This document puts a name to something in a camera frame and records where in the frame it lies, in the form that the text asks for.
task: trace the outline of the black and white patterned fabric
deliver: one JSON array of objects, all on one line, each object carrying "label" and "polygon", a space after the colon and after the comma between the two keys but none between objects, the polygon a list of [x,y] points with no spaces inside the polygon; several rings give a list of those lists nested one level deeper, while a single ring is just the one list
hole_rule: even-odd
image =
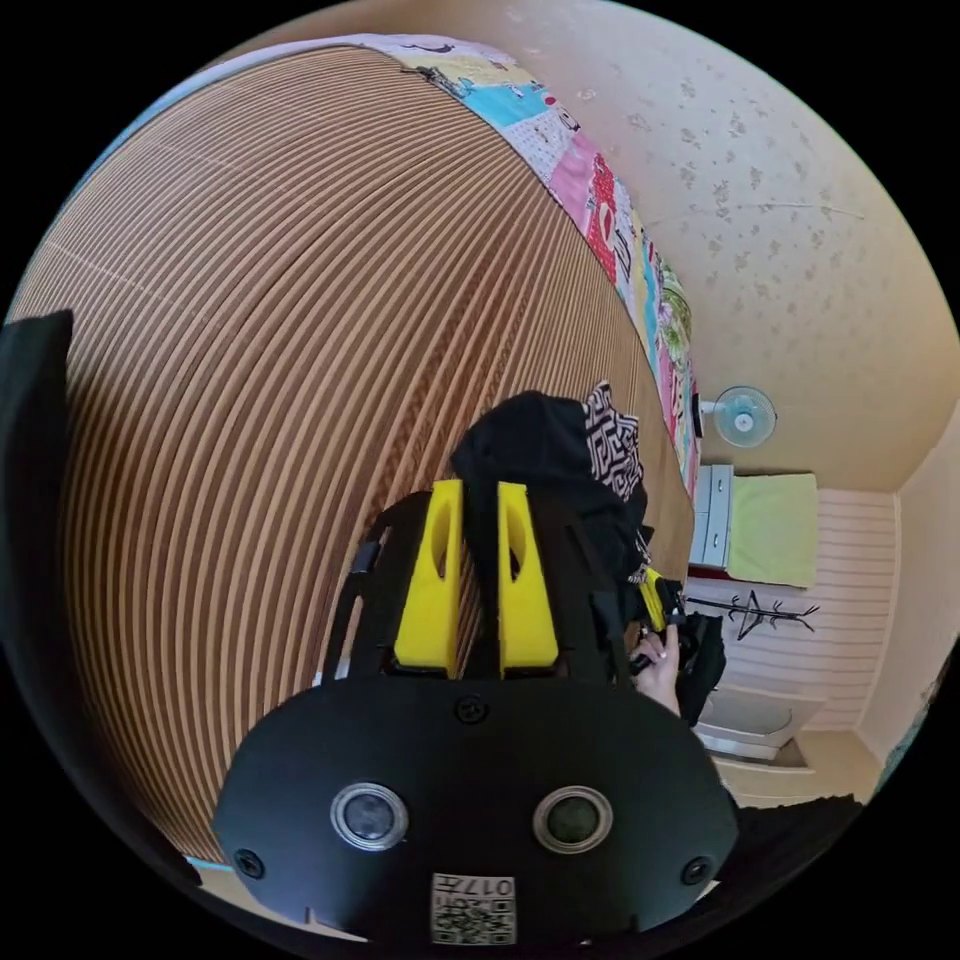
[{"label": "black and white patterned fabric", "polygon": [[590,392],[583,413],[593,479],[629,500],[643,477],[637,452],[637,418],[614,409],[610,384],[601,380]]}]

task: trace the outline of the yellow plastic bracket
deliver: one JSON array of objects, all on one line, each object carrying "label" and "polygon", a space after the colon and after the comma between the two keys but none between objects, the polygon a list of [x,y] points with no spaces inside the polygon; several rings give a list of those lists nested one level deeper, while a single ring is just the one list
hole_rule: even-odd
[{"label": "yellow plastic bracket", "polygon": [[527,488],[500,483],[497,501],[500,675],[514,669],[549,669],[559,650]]},{"label": "yellow plastic bracket", "polygon": [[660,574],[653,567],[647,567],[646,576],[640,583],[640,596],[643,598],[643,605],[647,608],[650,626],[654,633],[661,633],[667,625],[663,604],[657,595],[657,581],[659,579]]},{"label": "yellow plastic bracket", "polygon": [[460,610],[463,483],[438,480],[427,506],[420,548],[393,646],[401,667],[453,677]]}]

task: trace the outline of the coat rack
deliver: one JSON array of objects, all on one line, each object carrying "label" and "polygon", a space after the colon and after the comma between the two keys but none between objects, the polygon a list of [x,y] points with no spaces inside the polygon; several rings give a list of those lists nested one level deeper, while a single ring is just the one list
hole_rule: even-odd
[{"label": "coat rack", "polygon": [[754,627],[760,626],[764,621],[768,622],[773,629],[776,630],[777,621],[789,620],[793,623],[802,623],[811,633],[816,633],[816,630],[807,623],[806,618],[820,609],[819,606],[812,606],[807,607],[802,613],[784,613],[780,609],[783,601],[775,600],[772,610],[764,610],[760,606],[760,601],[757,599],[755,590],[750,591],[750,596],[745,603],[740,602],[739,594],[734,594],[730,603],[717,603],[714,600],[697,600],[696,597],[687,597],[686,602],[696,603],[702,607],[714,607],[718,610],[727,610],[729,611],[727,616],[731,620],[733,620],[736,614],[742,614],[743,618],[740,621],[737,640],[742,640]]}]

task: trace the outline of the colorful blanket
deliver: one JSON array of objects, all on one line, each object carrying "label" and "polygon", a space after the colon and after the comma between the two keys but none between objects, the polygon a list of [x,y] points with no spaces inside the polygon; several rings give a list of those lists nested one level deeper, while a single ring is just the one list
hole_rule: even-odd
[{"label": "colorful blanket", "polygon": [[637,331],[692,500],[700,444],[693,429],[696,379],[690,362],[690,308],[683,288],[596,144],[557,98],[508,54],[449,37],[372,33],[282,43],[242,54],[202,70],[165,94],[104,151],[77,189],[147,121],[195,90],[258,63],[329,46],[361,46],[387,54],[456,97],[503,136],[567,212],[616,287]]}]

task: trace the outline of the screw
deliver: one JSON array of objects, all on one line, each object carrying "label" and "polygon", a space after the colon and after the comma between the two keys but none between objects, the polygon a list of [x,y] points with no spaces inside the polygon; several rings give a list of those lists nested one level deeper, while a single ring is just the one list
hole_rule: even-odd
[{"label": "screw", "polygon": [[259,880],[263,876],[263,861],[252,850],[238,850],[233,855],[233,862],[251,880]]},{"label": "screw", "polygon": [[712,863],[709,857],[694,857],[680,874],[680,879],[688,886],[694,887],[709,879]]},{"label": "screw", "polygon": [[475,694],[461,697],[454,705],[454,713],[461,723],[481,723],[489,712],[487,705]]}]

